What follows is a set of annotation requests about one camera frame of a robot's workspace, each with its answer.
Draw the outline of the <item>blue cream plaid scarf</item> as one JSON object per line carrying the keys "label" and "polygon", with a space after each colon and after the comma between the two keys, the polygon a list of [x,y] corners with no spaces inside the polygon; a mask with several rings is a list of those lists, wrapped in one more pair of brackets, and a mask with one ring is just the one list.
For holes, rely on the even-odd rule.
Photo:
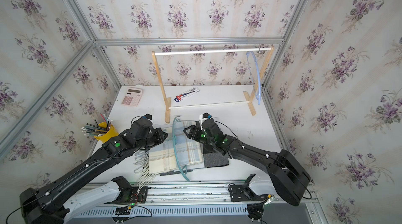
{"label": "blue cream plaid scarf", "polygon": [[188,139],[184,129],[195,125],[191,120],[175,120],[173,124],[160,125],[163,132],[168,133],[166,140],[149,151],[135,154],[135,173],[140,174],[137,186],[139,189],[154,181],[157,175],[177,172],[185,180],[192,165],[204,162],[201,144]]}

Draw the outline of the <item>teal plastic hanger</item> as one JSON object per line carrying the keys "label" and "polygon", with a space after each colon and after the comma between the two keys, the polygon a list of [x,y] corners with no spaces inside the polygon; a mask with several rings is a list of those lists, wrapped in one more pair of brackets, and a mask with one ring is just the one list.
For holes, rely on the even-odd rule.
{"label": "teal plastic hanger", "polygon": [[184,174],[183,167],[189,168],[192,165],[199,164],[203,160],[200,145],[188,139],[183,133],[184,128],[193,125],[193,122],[191,120],[181,120],[180,117],[181,116],[176,116],[173,120],[173,150],[178,170],[182,177],[189,182],[190,178],[188,174]]}

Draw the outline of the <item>light blue plastic hanger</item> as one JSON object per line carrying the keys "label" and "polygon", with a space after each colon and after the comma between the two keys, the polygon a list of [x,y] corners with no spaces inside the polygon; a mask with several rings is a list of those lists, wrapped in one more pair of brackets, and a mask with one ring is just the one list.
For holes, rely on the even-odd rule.
{"label": "light blue plastic hanger", "polygon": [[254,54],[254,51],[247,51],[246,58],[247,58],[248,63],[249,63],[249,58],[252,58],[254,65],[255,65],[255,75],[253,74],[252,71],[250,71],[250,75],[252,78],[255,78],[254,88],[252,91],[254,92],[254,97],[256,98],[258,105],[260,105],[262,88],[261,88],[261,78],[260,78],[260,69],[259,69],[259,65],[258,65],[258,60]]}

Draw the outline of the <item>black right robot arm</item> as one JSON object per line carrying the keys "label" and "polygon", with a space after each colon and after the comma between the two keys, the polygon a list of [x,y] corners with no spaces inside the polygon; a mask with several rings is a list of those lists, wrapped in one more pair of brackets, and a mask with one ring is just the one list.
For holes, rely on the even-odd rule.
{"label": "black right robot arm", "polygon": [[207,145],[215,152],[243,161],[268,174],[279,197],[298,206],[311,182],[311,176],[287,150],[265,151],[224,134],[211,118],[183,130],[188,139]]}

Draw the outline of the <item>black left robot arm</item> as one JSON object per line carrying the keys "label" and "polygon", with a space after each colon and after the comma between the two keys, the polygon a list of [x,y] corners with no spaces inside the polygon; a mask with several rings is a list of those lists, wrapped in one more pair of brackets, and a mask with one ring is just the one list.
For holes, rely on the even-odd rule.
{"label": "black left robot arm", "polygon": [[130,129],[110,138],[88,159],[54,182],[39,189],[26,189],[19,196],[27,224],[61,224],[67,215],[64,204],[98,175],[137,151],[162,144],[168,134],[154,128],[149,114],[135,117]]}

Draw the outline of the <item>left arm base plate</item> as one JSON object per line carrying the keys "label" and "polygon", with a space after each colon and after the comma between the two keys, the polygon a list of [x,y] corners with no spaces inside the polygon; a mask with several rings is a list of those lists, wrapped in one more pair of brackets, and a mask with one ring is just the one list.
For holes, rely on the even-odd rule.
{"label": "left arm base plate", "polygon": [[145,203],[148,195],[149,187],[132,186],[123,176],[112,179],[118,186],[119,194],[109,204],[138,204]]}

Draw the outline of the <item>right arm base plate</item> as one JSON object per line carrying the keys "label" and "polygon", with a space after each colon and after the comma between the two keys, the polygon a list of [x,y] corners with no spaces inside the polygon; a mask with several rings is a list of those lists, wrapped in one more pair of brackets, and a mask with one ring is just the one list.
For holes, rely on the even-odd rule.
{"label": "right arm base plate", "polygon": [[256,195],[250,189],[250,182],[254,177],[255,174],[249,175],[244,184],[229,183],[227,190],[232,202],[262,202],[268,198],[268,195]]}

